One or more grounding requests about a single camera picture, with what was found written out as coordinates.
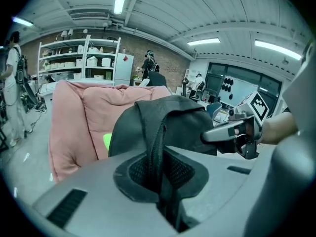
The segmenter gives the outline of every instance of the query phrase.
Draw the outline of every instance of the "white refrigerator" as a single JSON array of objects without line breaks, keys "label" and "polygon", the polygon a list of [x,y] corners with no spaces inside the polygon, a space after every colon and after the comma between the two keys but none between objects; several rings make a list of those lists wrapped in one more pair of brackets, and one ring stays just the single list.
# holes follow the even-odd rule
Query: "white refrigerator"
[{"label": "white refrigerator", "polygon": [[134,56],[118,53],[117,65],[115,68],[114,85],[130,85]]}]

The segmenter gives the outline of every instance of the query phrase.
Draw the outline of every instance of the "white ceiling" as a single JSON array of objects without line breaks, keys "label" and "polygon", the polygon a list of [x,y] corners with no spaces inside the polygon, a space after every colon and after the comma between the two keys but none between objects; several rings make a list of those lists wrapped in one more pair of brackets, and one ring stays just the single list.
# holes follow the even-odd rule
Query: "white ceiling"
[{"label": "white ceiling", "polygon": [[[115,0],[30,0],[19,13],[34,23],[20,30],[22,42],[42,35],[80,27],[102,27],[105,19],[88,17],[73,20],[71,14],[109,12],[113,22],[153,35],[157,42],[174,47],[173,50],[198,58],[238,59],[247,63],[262,63],[277,74],[293,78],[299,61],[255,47],[255,40],[263,40],[299,54],[312,34],[296,8],[287,0],[125,0],[122,15],[114,15]],[[219,38],[220,44],[188,46],[187,42]]]}]

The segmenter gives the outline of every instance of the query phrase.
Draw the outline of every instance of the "gray floor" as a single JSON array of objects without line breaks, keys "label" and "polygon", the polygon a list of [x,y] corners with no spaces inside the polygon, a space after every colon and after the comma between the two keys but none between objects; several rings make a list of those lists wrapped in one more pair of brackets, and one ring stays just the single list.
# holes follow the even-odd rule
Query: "gray floor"
[{"label": "gray floor", "polygon": [[[28,121],[35,122],[38,118],[33,133],[27,139],[23,139],[17,146],[0,155],[2,173],[7,180],[8,187],[14,195],[32,205],[44,192],[55,183],[51,177],[48,163],[48,137],[50,130],[50,116],[31,110]],[[10,125],[7,122],[2,127],[3,132],[10,139]],[[258,145],[258,152],[263,153],[273,150],[274,146]],[[239,154],[217,154],[220,157],[245,160]]]}]

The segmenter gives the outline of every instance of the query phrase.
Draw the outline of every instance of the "black mesh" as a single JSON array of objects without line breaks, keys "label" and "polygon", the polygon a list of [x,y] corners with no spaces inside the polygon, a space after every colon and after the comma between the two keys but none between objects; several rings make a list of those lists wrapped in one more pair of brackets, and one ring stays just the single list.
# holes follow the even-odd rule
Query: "black mesh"
[{"label": "black mesh", "polygon": [[170,154],[163,155],[164,173],[173,188],[178,189],[194,176],[194,169]]},{"label": "black mesh", "polygon": [[[186,184],[195,173],[191,166],[166,153],[163,154],[163,171],[175,189]],[[149,190],[152,189],[149,182],[150,176],[146,157],[139,159],[131,165],[129,176],[135,183]]]},{"label": "black mesh", "polygon": [[131,165],[129,168],[129,176],[135,183],[148,188],[149,171],[146,157],[141,158]]}]

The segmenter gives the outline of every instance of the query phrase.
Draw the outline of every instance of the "pink cushion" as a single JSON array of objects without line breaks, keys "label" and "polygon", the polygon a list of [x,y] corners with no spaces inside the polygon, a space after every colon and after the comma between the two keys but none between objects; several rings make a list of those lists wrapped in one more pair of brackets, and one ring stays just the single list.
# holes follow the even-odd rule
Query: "pink cushion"
[{"label": "pink cushion", "polygon": [[169,96],[166,87],[111,87],[60,81],[53,93],[49,159],[59,182],[98,159],[108,157],[103,135],[112,133],[124,110],[135,101]]}]

